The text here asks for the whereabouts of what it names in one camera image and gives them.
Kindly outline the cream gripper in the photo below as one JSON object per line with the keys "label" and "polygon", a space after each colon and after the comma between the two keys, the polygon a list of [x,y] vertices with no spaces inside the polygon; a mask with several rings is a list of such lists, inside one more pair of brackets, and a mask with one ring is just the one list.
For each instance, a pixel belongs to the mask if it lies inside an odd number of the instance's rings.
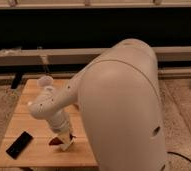
{"label": "cream gripper", "polygon": [[57,138],[59,140],[59,146],[63,151],[66,151],[73,143],[71,134],[68,132],[58,134]]}

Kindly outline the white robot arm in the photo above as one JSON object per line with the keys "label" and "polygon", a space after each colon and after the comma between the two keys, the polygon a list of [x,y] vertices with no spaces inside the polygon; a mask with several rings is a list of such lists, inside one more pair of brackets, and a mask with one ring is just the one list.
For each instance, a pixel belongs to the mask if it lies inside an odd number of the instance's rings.
{"label": "white robot arm", "polygon": [[147,43],[117,43],[62,88],[44,87],[28,108],[60,133],[63,108],[74,103],[99,171],[169,171],[157,57]]}

